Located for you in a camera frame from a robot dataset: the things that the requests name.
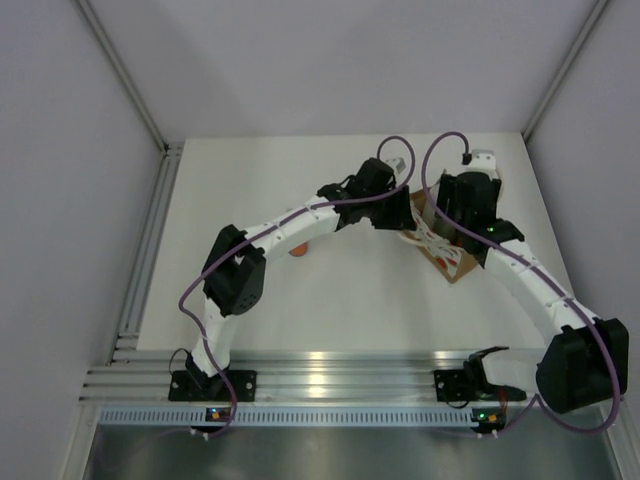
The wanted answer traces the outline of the watermelon print canvas bag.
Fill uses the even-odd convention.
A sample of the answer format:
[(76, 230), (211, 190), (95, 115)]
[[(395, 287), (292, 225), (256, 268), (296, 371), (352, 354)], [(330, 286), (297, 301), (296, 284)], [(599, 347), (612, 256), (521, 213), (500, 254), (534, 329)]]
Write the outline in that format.
[[(436, 201), (440, 179), (428, 188)], [(403, 231), (399, 238), (415, 247), (429, 260), (436, 270), (451, 284), (460, 280), (478, 266), (474, 257), (436, 231), (437, 205), (431, 205), (424, 191), (410, 195), (412, 215), (417, 229)]]

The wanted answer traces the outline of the blue orange spray bottle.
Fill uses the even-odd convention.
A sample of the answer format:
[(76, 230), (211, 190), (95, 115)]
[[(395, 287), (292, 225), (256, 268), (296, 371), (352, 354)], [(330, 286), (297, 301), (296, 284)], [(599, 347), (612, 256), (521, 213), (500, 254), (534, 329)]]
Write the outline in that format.
[(304, 243), (302, 245), (297, 246), (296, 248), (290, 251), (290, 254), (293, 257), (303, 257), (308, 252), (308, 244)]

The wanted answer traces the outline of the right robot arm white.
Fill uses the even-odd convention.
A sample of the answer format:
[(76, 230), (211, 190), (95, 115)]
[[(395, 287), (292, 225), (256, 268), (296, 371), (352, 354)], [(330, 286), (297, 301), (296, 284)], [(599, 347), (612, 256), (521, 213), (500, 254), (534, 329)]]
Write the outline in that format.
[(624, 395), (628, 330), (616, 318), (601, 319), (552, 277), (523, 233), (498, 217), (500, 190), (500, 180), (486, 173), (444, 174), (437, 216), (456, 223), (457, 244), (511, 293), (539, 331), (545, 351), (525, 354), (506, 346), (479, 351), (467, 362), (467, 389), (478, 397), (500, 387), (538, 394), (558, 414)]

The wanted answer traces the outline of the left aluminium frame post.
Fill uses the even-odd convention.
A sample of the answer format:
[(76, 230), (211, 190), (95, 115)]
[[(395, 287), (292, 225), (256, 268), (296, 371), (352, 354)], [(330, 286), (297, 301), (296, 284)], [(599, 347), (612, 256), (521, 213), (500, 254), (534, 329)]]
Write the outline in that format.
[(82, 21), (88, 28), (90, 36), (96, 42), (103, 58), (113, 72), (131, 108), (142, 122), (152, 142), (160, 152), (165, 153), (168, 149), (167, 141), (153, 118), (143, 95), (118, 52), (116, 45), (100, 19), (98, 12), (92, 3), (87, 0), (72, 0), (71, 4), (77, 10)]

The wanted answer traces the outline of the aluminium frame post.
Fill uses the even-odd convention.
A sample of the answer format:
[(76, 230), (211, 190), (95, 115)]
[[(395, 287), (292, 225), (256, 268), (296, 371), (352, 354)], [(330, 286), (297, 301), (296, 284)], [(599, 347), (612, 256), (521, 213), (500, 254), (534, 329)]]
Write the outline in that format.
[(87, 0), (72, 0), (71, 4), (77, 10), (82, 21), (88, 28), (90, 36), (96, 42), (103, 58), (113, 72), (131, 108), (142, 122), (152, 142), (160, 152), (165, 153), (168, 149), (167, 141), (153, 118), (143, 95), (118, 52), (116, 45), (100, 19), (98, 12), (92, 3)]
[(576, 67), (580, 57), (587, 50), (593, 35), (602, 24), (614, 1), (593, 1), (587, 16), (579, 24), (579, 28), (571, 38), (571, 43), (561, 57), (561, 61), (554, 69), (553, 75), (542, 91), (542, 95), (535, 104), (535, 108), (529, 115), (521, 136), (525, 144), (528, 144), (535, 134), (540, 123), (545, 118), (555, 100), (561, 93), (564, 85)]

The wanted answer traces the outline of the right aluminium frame post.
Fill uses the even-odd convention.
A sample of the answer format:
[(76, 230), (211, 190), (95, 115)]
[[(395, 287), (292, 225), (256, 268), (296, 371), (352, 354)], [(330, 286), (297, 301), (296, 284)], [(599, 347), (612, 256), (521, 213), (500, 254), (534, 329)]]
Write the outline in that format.
[(579, 28), (571, 38), (571, 43), (561, 57), (561, 61), (554, 69), (553, 75), (542, 91), (542, 95), (535, 104), (535, 108), (529, 115), (521, 136), (525, 144), (528, 144), (535, 134), (540, 123), (545, 118), (555, 100), (561, 93), (564, 85), (576, 67), (580, 57), (587, 50), (593, 35), (602, 24), (614, 1), (593, 1), (587, 16), (579, 24)]

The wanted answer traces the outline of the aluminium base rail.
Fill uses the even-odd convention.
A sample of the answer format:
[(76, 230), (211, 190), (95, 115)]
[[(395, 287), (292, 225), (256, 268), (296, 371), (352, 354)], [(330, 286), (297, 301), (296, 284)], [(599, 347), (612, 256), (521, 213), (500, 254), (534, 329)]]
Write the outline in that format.
[[(436, 401), (434, 372), (462, 366), (469, 350), (424, 352), (235, 351), (233, 369), (257, 372), (256, 401), (276, 403), (404, 403)], [(117, 350), (91, 367), (79, 400), (85, 404), (163, 404), (170, 372), (183, 352)]]

